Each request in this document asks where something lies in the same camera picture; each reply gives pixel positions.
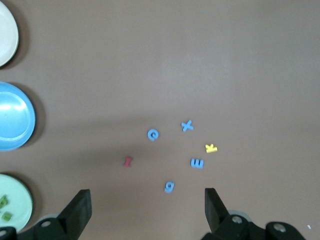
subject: blue letter x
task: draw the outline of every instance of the blue letter x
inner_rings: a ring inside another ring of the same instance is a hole
[[[193,130],[194,126],[191,126],[192,121],[189,120],[187,123],[181,123],[181,126],[183,127],[182,131],[187,131],[188,129]]]

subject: brown table surface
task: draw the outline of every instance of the brown table surface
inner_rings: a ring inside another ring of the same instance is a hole
[[[260,227],[319,239],[320,1],[3,3],[20,43],[0,81],[36,110],[30,141],[0,152],[34,195],[27,227],[90,189],[81,240],[198,240],[216,188]]]

